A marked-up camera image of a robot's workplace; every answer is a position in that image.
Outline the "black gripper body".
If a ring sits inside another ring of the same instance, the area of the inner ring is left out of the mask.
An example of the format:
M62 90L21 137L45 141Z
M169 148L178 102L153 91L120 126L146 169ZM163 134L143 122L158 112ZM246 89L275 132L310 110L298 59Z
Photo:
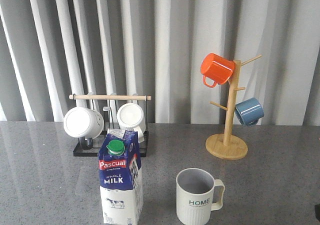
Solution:
M320 222L320 204L314 206L315 218Z

